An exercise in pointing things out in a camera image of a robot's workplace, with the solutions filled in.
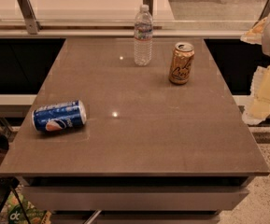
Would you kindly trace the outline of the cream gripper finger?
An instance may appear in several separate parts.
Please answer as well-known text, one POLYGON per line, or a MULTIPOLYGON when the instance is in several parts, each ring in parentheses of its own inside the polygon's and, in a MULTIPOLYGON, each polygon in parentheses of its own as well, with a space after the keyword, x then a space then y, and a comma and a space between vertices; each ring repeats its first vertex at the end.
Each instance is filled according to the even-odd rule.
POLYGON ((258 66, 251 82, 250 96, 244 106, 242 120, 257 125, 270 115, 270 65, 258 66))
POLYGON ((248 44, 262 44, 263 28, 267 18, 258 21, 251 29, 241 35, 240 40, 248 44))

